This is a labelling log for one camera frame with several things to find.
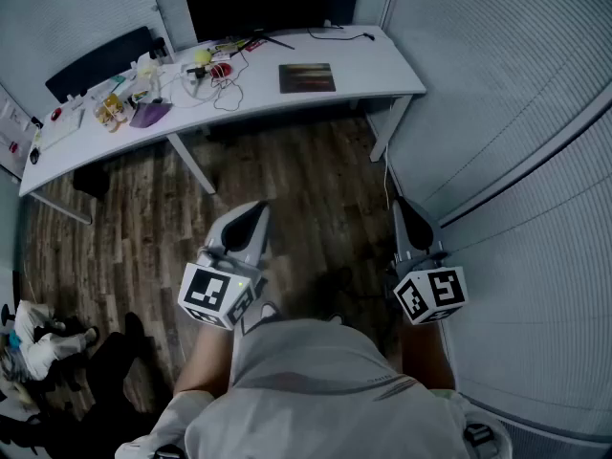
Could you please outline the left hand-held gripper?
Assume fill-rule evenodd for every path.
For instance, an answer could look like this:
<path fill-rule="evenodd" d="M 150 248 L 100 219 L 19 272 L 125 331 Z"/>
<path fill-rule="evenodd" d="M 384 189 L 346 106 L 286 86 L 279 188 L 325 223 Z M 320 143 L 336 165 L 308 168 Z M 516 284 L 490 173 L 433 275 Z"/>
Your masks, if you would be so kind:
<path fill-rule="evenodd" d="M 268 202 L 254 201 L 214 221 L 197 260 L 184 271 L 178 305 L 190 317 L 231 331 L 261 297 L 270 213 Z"/>

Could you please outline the dark square tablet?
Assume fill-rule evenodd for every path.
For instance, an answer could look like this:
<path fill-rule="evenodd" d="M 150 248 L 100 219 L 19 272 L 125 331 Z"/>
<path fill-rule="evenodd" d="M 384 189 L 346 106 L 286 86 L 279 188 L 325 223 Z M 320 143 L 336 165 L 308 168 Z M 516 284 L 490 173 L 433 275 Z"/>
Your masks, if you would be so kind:
<path fill-rule="evenodd" d="M 281 64 L 278 66 L 278 72 L 281 94 L 336 91 L 329 63 Z"/>

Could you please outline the person's right forearm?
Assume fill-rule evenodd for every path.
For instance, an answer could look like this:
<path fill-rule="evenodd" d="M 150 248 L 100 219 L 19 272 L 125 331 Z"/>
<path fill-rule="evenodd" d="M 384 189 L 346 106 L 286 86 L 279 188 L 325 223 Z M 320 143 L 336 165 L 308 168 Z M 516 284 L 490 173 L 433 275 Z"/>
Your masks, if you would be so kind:
<path fill-rule="evenodd" d="M 428 389 L 455 389 L 455 379 L 437 324 L 405 323 L 400 331 L 403 373 Z"/>

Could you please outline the person's left forearm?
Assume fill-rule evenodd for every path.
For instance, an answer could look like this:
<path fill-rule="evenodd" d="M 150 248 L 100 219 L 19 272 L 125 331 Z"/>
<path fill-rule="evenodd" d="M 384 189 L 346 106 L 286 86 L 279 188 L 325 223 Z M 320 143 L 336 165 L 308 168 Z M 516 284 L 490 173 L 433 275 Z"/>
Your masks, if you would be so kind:
<path fill-rule="evenodd" d="M 232 331 L 202 325 L 192 352 L 176 381 L 173 394 L 205 391 L 214 398 L 225 394 L 230 387 L 233 341 Z"/>

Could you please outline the person's white shoe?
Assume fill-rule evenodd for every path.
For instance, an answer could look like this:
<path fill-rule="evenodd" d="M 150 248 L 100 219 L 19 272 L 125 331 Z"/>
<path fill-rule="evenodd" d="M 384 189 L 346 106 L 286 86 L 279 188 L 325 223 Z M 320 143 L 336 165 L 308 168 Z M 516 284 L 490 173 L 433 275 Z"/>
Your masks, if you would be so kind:
<path fill-rule="evenodd" d="M 279 321 L 282 319 L 283 317 L 281 312 L 273 302 L 259 301 L 253 303 L 240 321 L 238 336 L 244 337 L 249 331 L 255 329 L 261 324 Z"/>

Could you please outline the white desk leg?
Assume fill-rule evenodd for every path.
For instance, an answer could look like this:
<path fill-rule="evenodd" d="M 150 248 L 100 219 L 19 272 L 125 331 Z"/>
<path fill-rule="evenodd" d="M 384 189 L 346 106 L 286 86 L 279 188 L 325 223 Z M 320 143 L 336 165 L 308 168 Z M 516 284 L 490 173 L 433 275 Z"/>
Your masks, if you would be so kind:
<path fill-rule="evenodd" d="M 190 170 L 190 172 L 195 177 L 195 179 L 198 181 L 198 183 L 203 188 L 203 190 L 210 195 L 215 194 L 216 187 L 209 180 L 209 178 L 205 175 L 204 171 L 198 164 L 195 157 L 190 153 L 189 149 L 186 147 L 186 144 L 182 141 L 180 135 L 176 133 L 172 133 L 172 134 L 167 135 L 166 138 L 169 140 L 169 142 L 175 149 L 176 153 L 183 160 L 186 167 Z"/>
<path fill-rule="evenodd" d="M 376 142 L 370 153 L 372 163 L 377 162 L 383 156 L 411 100 L 411 95 L 392 100 L 386 121 L 378 132 Z"/>

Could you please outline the black box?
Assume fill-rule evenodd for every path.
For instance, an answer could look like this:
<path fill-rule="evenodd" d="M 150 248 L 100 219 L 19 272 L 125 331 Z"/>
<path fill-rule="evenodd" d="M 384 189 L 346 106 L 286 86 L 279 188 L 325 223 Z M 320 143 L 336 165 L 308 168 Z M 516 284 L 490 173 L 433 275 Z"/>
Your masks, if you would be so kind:
<path fill-rule="evenodd" d="M 74 171 L 73 187 L 102 200 L 110 187 L 110 177 L 100 163 L 91 163 Z"/>

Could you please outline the white power strip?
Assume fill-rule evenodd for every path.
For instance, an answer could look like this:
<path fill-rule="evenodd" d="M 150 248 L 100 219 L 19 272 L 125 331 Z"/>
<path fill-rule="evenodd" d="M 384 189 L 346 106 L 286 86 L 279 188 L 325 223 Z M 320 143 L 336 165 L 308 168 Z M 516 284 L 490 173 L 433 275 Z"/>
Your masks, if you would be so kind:
<path fill-rule="evenodd" d="M 186 92 L 193 98 L 196 97 L 202 80 L 202 73 L 206 70 L 197 63 L 181 65 L 182 83 Z"/>

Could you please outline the yellow snack pack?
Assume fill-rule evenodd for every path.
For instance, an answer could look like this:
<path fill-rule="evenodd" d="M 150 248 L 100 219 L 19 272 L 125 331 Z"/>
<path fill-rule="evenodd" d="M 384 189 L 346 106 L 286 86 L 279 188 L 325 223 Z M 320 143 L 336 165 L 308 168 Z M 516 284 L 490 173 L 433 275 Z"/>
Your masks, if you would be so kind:
<path fill-rule="evenodd" d="M 122 124 L 127 122 L 123 102 L 114 93 L 96 103 L 94 116 L 109 133 L 115 133 Z"/>

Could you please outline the person's white shirt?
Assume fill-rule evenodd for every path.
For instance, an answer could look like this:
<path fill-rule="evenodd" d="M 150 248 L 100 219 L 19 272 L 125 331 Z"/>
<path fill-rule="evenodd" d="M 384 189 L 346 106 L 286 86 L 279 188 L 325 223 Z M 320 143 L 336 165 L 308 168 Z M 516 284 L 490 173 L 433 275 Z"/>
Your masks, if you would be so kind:
<path fill-rule="evenodd" d="M 116 459 L 512 459 L 508 431 L 459 393 L 396 371 L 338 319 L 279 320 L 233 341 L 229 389 L 174 395 Z"/>

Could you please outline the clear plastic bag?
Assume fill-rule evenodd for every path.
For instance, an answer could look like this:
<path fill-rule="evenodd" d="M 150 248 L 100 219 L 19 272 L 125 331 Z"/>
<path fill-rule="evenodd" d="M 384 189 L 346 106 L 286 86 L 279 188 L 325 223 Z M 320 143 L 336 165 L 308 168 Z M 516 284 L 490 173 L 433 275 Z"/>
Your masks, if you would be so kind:
<path fill-rule="evenodd" d="M 139 69 L 135 82 L 128 89 L 128 99 L 133 103 L 152 103 L 161 97 L 159 66 L 149 64 Z"/>

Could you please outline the black swivel chair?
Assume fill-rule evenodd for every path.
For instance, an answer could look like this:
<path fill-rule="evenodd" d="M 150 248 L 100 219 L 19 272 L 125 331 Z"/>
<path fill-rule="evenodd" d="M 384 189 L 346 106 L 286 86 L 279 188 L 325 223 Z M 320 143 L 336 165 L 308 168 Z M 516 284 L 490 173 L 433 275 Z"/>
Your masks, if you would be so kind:
<path fill-rule="evenodd" d="M 124 394 L 124 379 L 136 359 L 152 375 L 159 400 L 152 413 L 139 412 Z M 132 312 L 125 315 L 124 331 L 110 334 L 89 359 L 85 373 L 94 404 L 80 421 L 63 412 L 25 422 L 0 415 L 0 443 L 44 448 L 52 459 L 114 459 L 121 445 L 152 430 L 170 397 L 150 339 Z"/>

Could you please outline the white keyboard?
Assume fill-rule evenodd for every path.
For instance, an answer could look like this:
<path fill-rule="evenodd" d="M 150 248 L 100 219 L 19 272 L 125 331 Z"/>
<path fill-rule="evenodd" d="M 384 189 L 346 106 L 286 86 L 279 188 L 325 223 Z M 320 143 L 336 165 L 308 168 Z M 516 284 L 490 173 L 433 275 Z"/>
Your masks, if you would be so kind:
<path fill-rule="evenodd" d="M 84 112 L 83 108 L 78 108 L 67 116 L 62 114 L 57 120 L 46 123 L 40 133 L 39 148 L 44 151 L 75 133 L 81 126 Z"/>

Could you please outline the black computer monitor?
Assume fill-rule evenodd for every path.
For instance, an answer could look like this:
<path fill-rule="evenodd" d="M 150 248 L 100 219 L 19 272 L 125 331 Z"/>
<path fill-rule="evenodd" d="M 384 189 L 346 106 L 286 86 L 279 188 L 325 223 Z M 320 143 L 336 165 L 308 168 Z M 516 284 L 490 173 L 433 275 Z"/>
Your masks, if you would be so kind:
<path fill-rule="evenodd" d="M 257 40 L 289 48 L 271 33 L 318 28 L 325 0 L 186 0 L 197 41 L 245 38 L 243 51 Z"/>

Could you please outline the white wall board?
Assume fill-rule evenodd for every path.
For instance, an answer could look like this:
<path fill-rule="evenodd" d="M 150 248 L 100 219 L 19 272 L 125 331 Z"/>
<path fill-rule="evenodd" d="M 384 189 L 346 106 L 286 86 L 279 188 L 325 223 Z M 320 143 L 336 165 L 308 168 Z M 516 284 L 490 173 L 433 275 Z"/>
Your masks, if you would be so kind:
<path fill-rule="evenodd" d="M 21 179 L 36 132 L 31 118 L 0 84 L 0 165 Z"/>

